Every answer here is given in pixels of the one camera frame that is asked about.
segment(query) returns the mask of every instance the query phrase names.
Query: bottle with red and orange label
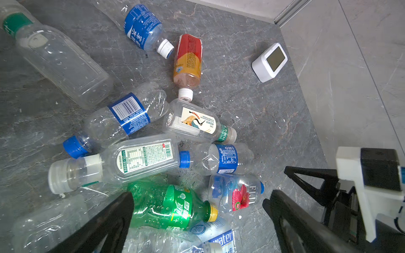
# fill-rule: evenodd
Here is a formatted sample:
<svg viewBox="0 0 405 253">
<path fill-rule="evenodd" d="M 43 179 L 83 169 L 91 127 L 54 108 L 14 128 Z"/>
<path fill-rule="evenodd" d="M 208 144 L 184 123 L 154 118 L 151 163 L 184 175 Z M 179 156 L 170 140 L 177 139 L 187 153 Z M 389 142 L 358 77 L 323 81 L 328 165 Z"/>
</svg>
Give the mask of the bottle with red and orange label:
<svg viewBox="0 0 405 253">
<path fill-rule="evenodd" d="M 200 85 L 201 40 L 190 34 L 180 36 L 175 54 L 173 82 L 179 87 L 179 98 L 187 102 L 193 99 L 193 90 Z"/>
</svg>

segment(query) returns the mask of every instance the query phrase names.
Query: fiji water bottle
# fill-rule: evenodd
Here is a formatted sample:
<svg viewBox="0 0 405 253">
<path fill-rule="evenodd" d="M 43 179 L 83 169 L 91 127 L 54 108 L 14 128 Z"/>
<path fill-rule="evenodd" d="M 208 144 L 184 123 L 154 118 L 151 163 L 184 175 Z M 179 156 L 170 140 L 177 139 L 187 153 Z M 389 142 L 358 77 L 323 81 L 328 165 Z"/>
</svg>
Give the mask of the fiji water bottle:
<svg viewBox="0 0 405 253">
<path fill-rule="evenodd" d="M 17 50 L 33 67 L 82 108 L 93 108 L 111 92 L 113 80 L 90 56 L 17 1 L 0 1 L 0 27 L 15 38 Z"/>
<path fill-rule="evenodd" d="M 130 228 L 122 253 L 221 253 L 217 242 L 203 244 L 194 234 L 153 227 Z"/>
<path fill-rule="evenodd" d="M 213 222 L 218 210 L 184 186 L 139 180 L 128 185 L 134 198 L 131 227 L 186 230 L 200 221 Z"/>
<path fill-rule="evenodd" d="M 90 1 L 140 49 L 156 50 L 165 59 L 172 53 L 174 46 L 167 40 L 162 23 L 139 0 Z"/>
<path fill-rule="evenodd" d="M 218 141 L 222 144 L 235 143 L 237 136 L 236 130 L 222 125 L 214 113 L 178 98 L 169 104 L 163 131 L 196 142 Z"/>
<path fill-rule="evenodd" d="M 208 201 L 223 213 L 259 204 L 264 184 L 254 176 L 215 174 L 209 180 Z"/>
<path fill-rule="evenodd" d="M 98 109 L 84 122 L 83 130 L 63 142 L 66 152 L 73 158 L 85 156 L 100 148 L 127 138 L 150 122 L 166 114 L 166 93 L 148 83 L 117 102 Z"/>
<path fill-rule="evenodd" d="M 238 225 L 231 217 L 224 219 L 220 216 L 214 222 L 200 221 L 189 231 L 205 243 L 219 243 L 222 253 L 242 252 L 241 233 Z"/>
<path fill-rule="evenodd" d="M 193 168 L 203 176 L 215 173 L 246 174 L 251 169 L 253 152 L 245 143 L 227 145 L 201 143 L 180 152 L 180 168 Z"/>
<path fill-rule="evenodd" d="M 176 137 L 158 134 L 112 145 L 104 152 L 51 164 L 49 188 L 54 194 L 98 182 L 124 184 L 179 166 Z"/>
</svg>

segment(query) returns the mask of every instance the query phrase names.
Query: digital thermometer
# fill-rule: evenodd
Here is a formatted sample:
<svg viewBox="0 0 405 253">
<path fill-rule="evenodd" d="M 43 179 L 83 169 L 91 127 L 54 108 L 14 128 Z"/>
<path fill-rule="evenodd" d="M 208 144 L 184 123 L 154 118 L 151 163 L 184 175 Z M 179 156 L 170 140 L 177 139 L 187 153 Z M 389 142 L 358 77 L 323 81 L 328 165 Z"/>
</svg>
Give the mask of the digital thermometer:
<svg viewBox="0 0 405 253">
<path fill-rule="evenodd" d="M 253 71 L 260 82 L 274 78 L 287 62 L 287 55 L 280 43 L 275 43 L 252 63 Z"/>
</svg>

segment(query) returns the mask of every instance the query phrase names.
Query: barcode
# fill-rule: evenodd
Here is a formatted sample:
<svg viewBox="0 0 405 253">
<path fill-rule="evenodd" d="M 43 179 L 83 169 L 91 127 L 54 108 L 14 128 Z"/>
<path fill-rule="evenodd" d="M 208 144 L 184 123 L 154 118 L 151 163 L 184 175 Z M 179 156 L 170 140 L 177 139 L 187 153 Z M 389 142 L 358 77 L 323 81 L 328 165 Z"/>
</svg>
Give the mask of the barcode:
<svg viewBox="0 0 405 253">
<path fill-rule="evenodd" d="M 168 148 L 166 148 L 166 157 L 171 157 L 172 156 L 172 152 L 170 149 L 170 146 Z"/>
<path fill-rule="evenodd" d="M 122 101 L 121 103 L 114 105 L 113 110 L 118 115 L 120 120 L 125 119 L 129 115 L 133 114 L 134 112 L 138 111 L 141 107 L 136 102 L 133 97 L 129 97 Z"/>
</svg>

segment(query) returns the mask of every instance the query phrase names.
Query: gray display screen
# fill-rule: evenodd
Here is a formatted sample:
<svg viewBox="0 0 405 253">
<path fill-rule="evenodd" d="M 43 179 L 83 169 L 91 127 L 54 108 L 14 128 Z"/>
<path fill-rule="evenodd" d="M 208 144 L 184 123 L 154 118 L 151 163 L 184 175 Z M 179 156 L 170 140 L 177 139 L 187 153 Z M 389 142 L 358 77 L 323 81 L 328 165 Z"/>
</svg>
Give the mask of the gray display screen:
<svg viewBox="0 0 405 253">
<path fill-rule="evenodd" d="M 278 66 L 283 62 L 285 59 L 283 52 L 281 51 L 280 47 L 277 47 L 269 57 L 267 57 L 267 62 L 269 63 L 271 69 L 276 71 Z"/>
</svg>

